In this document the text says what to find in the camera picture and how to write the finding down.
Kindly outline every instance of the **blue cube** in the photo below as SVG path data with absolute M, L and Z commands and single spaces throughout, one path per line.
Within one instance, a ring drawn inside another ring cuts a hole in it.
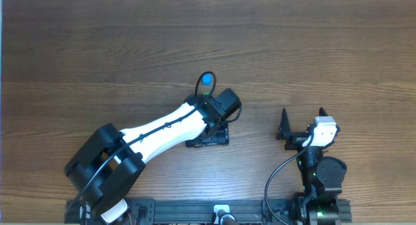
M 211 74 L 203 75 L 202 85 L 211 85 Z

